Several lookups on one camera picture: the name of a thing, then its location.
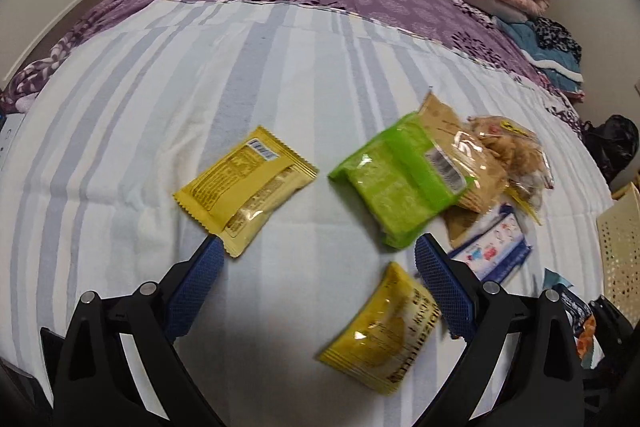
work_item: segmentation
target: blue gripper pad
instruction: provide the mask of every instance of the blue gripper pad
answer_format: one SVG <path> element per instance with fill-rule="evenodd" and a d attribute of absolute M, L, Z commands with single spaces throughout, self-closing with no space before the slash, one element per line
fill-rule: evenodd
<path fill-rule="evenodd" d="M 216 237 L 196 259 L 166 307 L 164 336 L 173 343 L 191 329 L 211 285 L 225 264 L 225 246 Z"/>
<path fill-rule="evenodd" d="M 427 234 L 416 241 L 415 266 L 447 321 L 449 332 L 469 343 L 476 334 L 473 302 L 431 241 Z"/>

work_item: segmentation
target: plastic basket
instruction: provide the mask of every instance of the plastic basket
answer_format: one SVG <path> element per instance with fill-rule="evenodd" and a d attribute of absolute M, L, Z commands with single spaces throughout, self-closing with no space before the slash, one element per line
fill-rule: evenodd
<path fill-rule="evenodd" d="M 635 185 L 596 223 L 604 295 L 636 325 L 640 320 L 640 192 Z"/>

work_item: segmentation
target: striped bedsheet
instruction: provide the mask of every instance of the striped bedsheet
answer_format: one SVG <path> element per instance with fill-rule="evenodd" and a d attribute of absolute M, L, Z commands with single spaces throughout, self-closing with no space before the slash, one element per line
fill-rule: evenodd
<path fill-rule="evenodd" d="M 540 136 L 556 188 L 545 193 L 543 226 L 524 223 L 534 250 L 507 289 L 536 295 L 549 267 L 595 298 L 594 220 L 611 205 L 607 185 L 546 110 L 554 97 L 516 80 L 336 10 L 154 1 L 76 50 L 12 146 L 0 176 L 0 356 L 48 390 L 39 328 L 64 334 L 83 291 L 126 295 L 190 257 L 205 233 L 172 192 L 262 124 L 321 175 L 227 260 L 177 350 L 233 427 L 410 426 L 465 344 L 438 326 L 390 397 L 314 360 L 389 261 L 415 272 L 412 250 L 383 248 L 355 194 L 326 174 L 415 110 L 430 86 L 460 117 L 512 118 Z M 440 218 L 428 230 L 447 244 Z M 491 407 L 507 362 L 478 412 Z"/>

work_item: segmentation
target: yellow snack package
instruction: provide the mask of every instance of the yellow snack package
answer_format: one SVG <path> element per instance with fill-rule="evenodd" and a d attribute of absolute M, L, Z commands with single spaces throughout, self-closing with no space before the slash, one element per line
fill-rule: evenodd
<path fill-rule="evenodd" d="M 273 211 L 313 181 L 318 169 L 259 126 L 174 194 L 180 206 L 238 257 Z"/>
<path fill-rule="evenodd" d="M 391 262 L 367 304 L 318 360 L 391 394 L 439 317 L 429 291 Z"/>

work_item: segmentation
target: snack package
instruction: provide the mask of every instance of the snack package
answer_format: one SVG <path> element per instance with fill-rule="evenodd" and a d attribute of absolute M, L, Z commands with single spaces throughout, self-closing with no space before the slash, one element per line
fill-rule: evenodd
<path fill-rule="evenodd" d="M 482 145 L 494 152 L 507 171 L 510 187 L 507 193 L 532 214 L 542 206 L 542 191 L 553 188 L 548 160 L 533 131 L 503 116 L 469 118 Z"/>
<path fill-rule="evenodd" d="M 460 172 L 474 179 L 458 205 L 478 214 L 489 211 L 507 188 L 507 173 L 500 162 L 482 146 L 453 109 L 432 92 L 425 97 L 418 114 L 427 133 L 453 160 Z"/>
<path fill-rule="evenodd" d="M 530 252 L 513 207 L 504 204 L 492 226 L 447 255 L 454 261 L 466 263 L 482 282 L 502 283 L 525 262 Z"/>
<path fill-rule="evenodd" d="M 329 178 L 351 182 L 395 248 L 408 247 L 473 181 L 428 136 L 417 113 L 375 136 Z"/>
<path fill-rule="evenodd" d="M 237 257 L 272 212 L 317 174 L 313 165 L 259 126 L 174 198 Z"/>
<path fill-rule="evenodd" d="M 461 247 L 468 239 L 468 230 L 478 222 L 480 214 L 461 206 L 450 206 L 442 213 L 453 248 Z"/>
<path fill-rule="evenodd" d="M 398 389 L 440 317 L 429 291 L 389 263 L 364 308 L 318 360 L 382 394 Z"/>
<path fill-rule="evenodd" d="M 562 283 L 556 283 L 551 288 L 558 292 L 569 323 L 576 338 L 575 348 L 582 360 L 593 346 L 593 337 L 596 331 L 596 318 L 591 307 L 580 299 L 575 293 L 567 289 Z"/>

